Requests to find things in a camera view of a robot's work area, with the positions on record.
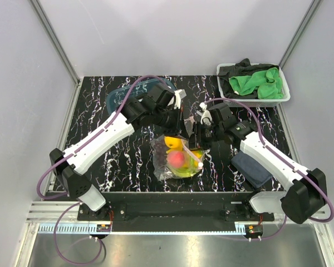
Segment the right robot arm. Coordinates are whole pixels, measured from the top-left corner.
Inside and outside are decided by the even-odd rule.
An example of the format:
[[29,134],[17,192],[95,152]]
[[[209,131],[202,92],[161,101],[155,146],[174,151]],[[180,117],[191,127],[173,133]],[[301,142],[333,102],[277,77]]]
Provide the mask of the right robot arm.
[[245,219],[252,221],[267,212],[285,214],[297,224],[320,222],[314,214],[328,204],[326,176],[320,169],[309,170],[280,152],[263,137],[258,122],[237,121],[224,99],[199,107],[201,120],[193,126],[190,149],[207,150],[213,142],[224,141],[258,162],[284,188],[279,195],[260,191],[249,197],[241,208]]

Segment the clear zip top bag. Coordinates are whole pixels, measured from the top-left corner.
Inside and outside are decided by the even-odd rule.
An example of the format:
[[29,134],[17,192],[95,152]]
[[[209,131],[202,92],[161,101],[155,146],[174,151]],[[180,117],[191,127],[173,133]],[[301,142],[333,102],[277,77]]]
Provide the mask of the clear zip top bag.
[[190,150],[179,137],[161,135],[151,141],[154,175],[159,181],[191,178],[200,173],[207,150]]

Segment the yellow fake banana bunch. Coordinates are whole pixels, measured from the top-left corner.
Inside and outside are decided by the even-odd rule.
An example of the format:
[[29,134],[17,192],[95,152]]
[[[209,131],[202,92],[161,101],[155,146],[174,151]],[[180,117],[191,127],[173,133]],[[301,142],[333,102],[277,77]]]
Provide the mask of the yellow fake banana bunch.
[[184,163],[183,168],[189,168],[193,170],[201,170],[204,166],[204,150],[194,150],[194,151],[183,151]]

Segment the red fake peach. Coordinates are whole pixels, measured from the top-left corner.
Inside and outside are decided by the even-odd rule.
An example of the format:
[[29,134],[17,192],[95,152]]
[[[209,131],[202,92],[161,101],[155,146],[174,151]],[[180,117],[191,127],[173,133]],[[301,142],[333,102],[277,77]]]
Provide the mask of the red fake peach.
[[182,151],[172,151],[167,155],[167,162],[173,168],[182,168],[185,163],[185,156]]

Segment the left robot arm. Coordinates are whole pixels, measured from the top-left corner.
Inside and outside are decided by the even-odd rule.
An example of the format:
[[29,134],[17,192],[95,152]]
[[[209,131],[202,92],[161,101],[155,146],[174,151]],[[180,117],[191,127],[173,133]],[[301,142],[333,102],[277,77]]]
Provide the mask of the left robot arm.
[[53,172],[67,194],[86,204],[96,220],[105,219],[109,214],[106,199],[85,173],[106,151],[142,127],[160,126],[174,137],[186,138],[181,105],[185,96],[184,90],[172,90],[162,83],[154,85],[139,97],[128,96],[102,125],[77,144],[64,151],[53,150]]

